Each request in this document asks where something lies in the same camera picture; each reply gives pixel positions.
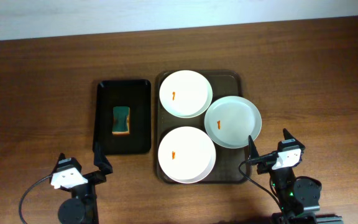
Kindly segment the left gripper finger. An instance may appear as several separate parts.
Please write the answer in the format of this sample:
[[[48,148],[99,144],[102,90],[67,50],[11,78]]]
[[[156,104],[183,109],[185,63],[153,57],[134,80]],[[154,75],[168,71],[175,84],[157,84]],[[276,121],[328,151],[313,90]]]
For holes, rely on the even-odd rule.
[[[60,153],[60,155],[59,155],[59,157],[58,157],[58,159],[57,159],[57,162],[56,162],[56,164],[55,164],[55,167],[54,167],[53,170],[52,170],[53,173],[56,173],[56,171],[57,171],[57,169],[58,169],[58,166],[59,166],[59,162],[62,161],[62,160],[64,160],[64,159],[66,159],[64,153]]]
[[[113,173],[112,165],[107,160],[99,143],[94,144],[93,152],[94,152],[94,165],[97,166],[103,174],[112,174]]]

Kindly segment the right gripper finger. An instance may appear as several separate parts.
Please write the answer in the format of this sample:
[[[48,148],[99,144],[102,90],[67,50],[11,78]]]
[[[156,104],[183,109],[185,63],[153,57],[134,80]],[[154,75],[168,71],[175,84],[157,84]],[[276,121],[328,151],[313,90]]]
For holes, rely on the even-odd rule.
[[[283,142],[295,142],[296,138],[286,129],[283,129]]]
[[[254,141],[252,139],[252,136],[248,136],[248,147],[249,147],[249,159],[256,159],[259,157],[259,153],[257,151],[257,148],[254,144]]]

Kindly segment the white plate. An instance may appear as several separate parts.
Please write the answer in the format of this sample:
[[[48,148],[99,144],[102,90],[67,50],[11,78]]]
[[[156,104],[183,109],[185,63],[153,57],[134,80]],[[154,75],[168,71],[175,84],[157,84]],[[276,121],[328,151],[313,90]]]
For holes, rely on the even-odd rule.
[[[225,96],[207,109],[204,128],[217,145],[238,149],[249,144],[248,137],[257,138],[262,117],[251,101],[240,96]]]
[[[164,109],[171,115],[194,118],[208,109],[213,99],[213,90],[202,74],[180,70],[163,80],[158,96]]]
[[[205,179],[214,168],[216,148],[202,130],[191,126],[167,133],[158,147],[158,163],[166,176],[181,184]]]

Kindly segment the green and yellow sponge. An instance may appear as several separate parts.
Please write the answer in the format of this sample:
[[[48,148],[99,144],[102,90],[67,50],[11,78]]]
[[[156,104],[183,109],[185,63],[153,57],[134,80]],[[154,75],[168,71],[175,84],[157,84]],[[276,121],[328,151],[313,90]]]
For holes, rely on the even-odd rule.
[[[112,134],[130,134],[130,108],[128,106],[115,106],[112,113]]]

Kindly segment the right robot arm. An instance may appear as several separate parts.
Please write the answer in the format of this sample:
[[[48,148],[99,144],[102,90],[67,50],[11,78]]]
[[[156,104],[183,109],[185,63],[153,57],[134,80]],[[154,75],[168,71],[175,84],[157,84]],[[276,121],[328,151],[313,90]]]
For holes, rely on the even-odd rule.
[[[272,214],[270,223],[343,223],[341,216],[317,216],[320,210],[319,199],[322,183],[307,176],[297,177],[293,168],[302,161],[305,146],[287,129],[283,129],[284,140],[280,141],[277,150],[263,156],[259,155],[252,137],[248,137],[249,158],[245,164],[257,167],[257,173],[268,174],[269,189],[265,190],[276,202],[280,212]]]

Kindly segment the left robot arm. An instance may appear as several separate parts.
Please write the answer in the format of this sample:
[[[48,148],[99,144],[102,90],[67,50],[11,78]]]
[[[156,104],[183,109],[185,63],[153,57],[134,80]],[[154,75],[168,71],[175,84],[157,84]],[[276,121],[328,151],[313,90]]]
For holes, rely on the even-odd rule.
[[[82,174],[82,166],[74,157],[61,153],[52,170],[50,184],[58,190],[71,193],[58,209],[58,219],[63,224],[97,224],[99,222],[96,186],[106,182],[113,173],[112,165],[104,152],[96,145],[93,148],[94,165],[98,170]]]

